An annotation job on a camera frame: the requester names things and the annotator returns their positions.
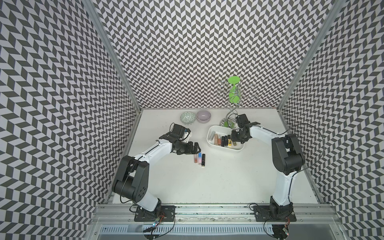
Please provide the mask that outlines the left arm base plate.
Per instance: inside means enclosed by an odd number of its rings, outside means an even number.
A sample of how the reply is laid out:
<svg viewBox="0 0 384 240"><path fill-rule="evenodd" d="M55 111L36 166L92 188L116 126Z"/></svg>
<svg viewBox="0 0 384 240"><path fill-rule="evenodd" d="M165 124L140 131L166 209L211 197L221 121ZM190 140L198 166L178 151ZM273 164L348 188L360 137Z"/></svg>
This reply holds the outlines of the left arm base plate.
<svg viewBox="0 0 384 240"><path fill-rule="evenodd" d="M165 205L160 209L150 212L142 207L137 207L135 212L135 222L153 223L155 220L161 220L161 222L173 222L175 220L176 206Z"/></svg>

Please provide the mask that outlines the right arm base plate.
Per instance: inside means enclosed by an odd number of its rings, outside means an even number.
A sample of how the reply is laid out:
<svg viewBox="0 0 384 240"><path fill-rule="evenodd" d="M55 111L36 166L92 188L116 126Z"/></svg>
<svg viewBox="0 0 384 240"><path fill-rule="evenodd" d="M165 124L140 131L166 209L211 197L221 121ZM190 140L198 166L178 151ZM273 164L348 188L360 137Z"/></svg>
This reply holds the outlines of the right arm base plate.
<svg viewBox="0 0 384 240"><path fill-rule="evenodd" d="M287 206L252 206L257 222L296 222L297 217L294 214L292 205Z"/></svg>

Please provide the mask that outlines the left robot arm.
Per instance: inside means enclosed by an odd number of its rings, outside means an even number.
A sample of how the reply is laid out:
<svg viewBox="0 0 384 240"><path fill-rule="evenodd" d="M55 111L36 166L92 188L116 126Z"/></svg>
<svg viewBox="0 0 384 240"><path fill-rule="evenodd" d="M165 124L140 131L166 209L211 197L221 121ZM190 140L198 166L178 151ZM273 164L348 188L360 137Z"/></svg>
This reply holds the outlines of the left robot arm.
<svg viewBox="0 0 384 240"><path fill-rule="evenodd" d="M196 155L198 143L184 142L176 137L161 136L155 145L134 157L125 156L116 172L112 192L131 200L148 212L158 212L161 200L149 193L150 167L169 154Z"/></svg>

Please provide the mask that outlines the gold black lipstick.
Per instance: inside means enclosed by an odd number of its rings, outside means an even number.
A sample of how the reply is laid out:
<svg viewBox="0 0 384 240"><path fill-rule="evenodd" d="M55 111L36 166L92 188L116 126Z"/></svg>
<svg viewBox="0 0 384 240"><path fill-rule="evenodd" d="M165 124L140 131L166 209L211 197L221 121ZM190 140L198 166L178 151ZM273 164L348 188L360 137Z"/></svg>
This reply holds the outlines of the gold black lipstick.
<svg viewBox="0 0 384 240"><path fill-rule="evenodd" d="M228 135L228 147L231 147L231 146L232 146L231 136Z"/></svg>

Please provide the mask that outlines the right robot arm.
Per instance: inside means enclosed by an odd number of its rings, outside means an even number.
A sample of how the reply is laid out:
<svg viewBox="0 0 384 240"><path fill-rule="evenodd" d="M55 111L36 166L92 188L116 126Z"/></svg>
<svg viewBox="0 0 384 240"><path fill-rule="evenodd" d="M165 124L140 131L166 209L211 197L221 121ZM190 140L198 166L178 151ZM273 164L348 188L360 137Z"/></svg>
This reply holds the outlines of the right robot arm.
<svg viewBox="0 0 384 240"><path fill-rule="evenodd" d="M278 134L264 127L250 124L231 133L231 140L241 144L252 138L271 146L272 162L278 171L275 191L270 199L270 214L274 219L288 216L293 211L292 186L305 164L298 137L295 134Z"/></svg>

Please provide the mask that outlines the peach lipstick tube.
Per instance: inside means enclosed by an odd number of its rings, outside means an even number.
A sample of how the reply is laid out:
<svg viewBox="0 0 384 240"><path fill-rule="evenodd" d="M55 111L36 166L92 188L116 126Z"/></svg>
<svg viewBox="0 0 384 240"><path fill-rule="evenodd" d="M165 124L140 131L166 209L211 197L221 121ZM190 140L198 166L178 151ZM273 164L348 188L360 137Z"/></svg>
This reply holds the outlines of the peach lipstick tube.
<svg viewBox="0 0 384 240"><path fill-rule="evenodd" d="M215 134L215 135L214 135L214 145L215 145L215 146L218 145L218 134Z"/></svg>

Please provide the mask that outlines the white storage box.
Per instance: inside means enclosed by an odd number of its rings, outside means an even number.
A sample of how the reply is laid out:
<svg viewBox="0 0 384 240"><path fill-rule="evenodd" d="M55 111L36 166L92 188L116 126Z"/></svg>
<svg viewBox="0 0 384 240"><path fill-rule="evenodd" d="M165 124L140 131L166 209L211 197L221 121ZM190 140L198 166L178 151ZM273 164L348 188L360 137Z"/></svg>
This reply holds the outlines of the white storage box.
<svg viewBox="0 0 384 240"><path fill-rule="evenodd" d="M231 153L239 153L245 148L240 142L233 142L231 137L232 129L222 126L211 126L207 133L207 143L215 150Z"/></svg>

